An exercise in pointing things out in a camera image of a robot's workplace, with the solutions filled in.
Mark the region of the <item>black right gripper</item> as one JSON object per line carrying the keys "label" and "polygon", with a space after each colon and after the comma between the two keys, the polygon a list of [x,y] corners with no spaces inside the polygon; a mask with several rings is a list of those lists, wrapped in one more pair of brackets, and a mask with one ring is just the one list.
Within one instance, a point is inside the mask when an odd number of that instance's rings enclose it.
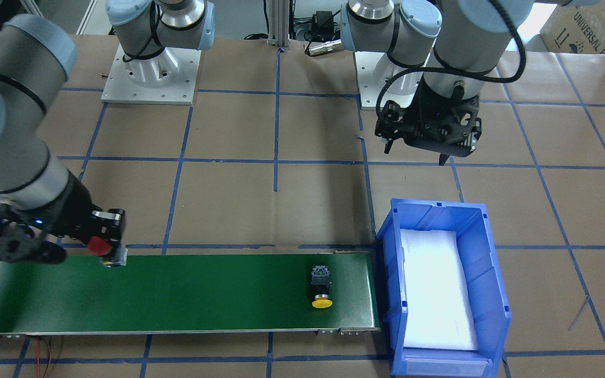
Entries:
{"label": "black right gripper", "polygon": [[89,192],[69,174],[67,186],[60,196],[41,208],[16,209],[0,204],[0,261],[6,263],[60,264],[67,258],[63,247],[48,241],[48,235],[78,237],[86,240],[82,229],[92,214],[93,236],[108,240],[115,246],[122,243],[127,212],[120,208],[94,210]]}

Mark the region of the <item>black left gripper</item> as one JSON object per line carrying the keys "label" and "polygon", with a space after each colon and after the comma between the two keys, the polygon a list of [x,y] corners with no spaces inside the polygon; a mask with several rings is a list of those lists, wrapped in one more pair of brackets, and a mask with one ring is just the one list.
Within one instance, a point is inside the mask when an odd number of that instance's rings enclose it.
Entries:
{"label": "black left gripper", "polygon": [[463,95],[461,85],[454,86],[447,98],[422,81],[408,107],[385,103],[377,112],[375,129],[375,136],[385,144],[384,153],[390,153],[397,139],[412,148],[439,153],[439,166],[446,165],[451,156],[463,158],[475,152],[482,134],[480,100],[478,95],[464,100]]}

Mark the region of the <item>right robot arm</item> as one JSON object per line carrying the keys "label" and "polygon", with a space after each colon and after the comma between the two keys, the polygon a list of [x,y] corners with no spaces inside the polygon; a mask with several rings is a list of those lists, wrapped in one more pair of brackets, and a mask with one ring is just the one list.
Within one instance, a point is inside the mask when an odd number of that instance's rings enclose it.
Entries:
{"label": "right robot arm", "polygon": [[124,266],[123,209],[104,210],[37,136],[77,60],[57,24],[17,14],[0,29],[0,261],[60,264],[64,248],[48,235],[87,246],[104,266]]}

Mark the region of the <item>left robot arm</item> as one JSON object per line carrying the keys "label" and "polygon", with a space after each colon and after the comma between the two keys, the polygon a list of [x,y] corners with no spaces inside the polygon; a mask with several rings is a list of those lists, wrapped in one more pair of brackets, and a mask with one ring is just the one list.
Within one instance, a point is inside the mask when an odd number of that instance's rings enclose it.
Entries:
{"label": "left robot arm", "polygon": [[450,157],[467,157],[482,134],[484,83],[513,83],[526,68],[518,27],[533,1],[348,1],[340,9],[349,51],[384,53],[400,70],[374,103],[375,136]]}

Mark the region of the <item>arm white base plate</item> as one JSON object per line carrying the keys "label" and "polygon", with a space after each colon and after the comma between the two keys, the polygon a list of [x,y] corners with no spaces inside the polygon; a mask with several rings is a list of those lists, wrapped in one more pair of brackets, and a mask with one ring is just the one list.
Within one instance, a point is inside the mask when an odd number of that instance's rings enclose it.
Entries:
{"label": "arm white base plate", "polygon": [[116,51],[101,100],[106,103],[192,105],[201,52],[166,48],[148,60],[124,62]]}
{"label": "arm white base plate", "polygon": [[[377,96],[384,85],[393,75],[404,69],[393,64],[383,52],[357,51],[354,57],[361,109],[374,110]],[[396,80],[384,94],[382,103],[393,100],[401,107],[409,106],[421,76],[421,72],[414,72]]]}

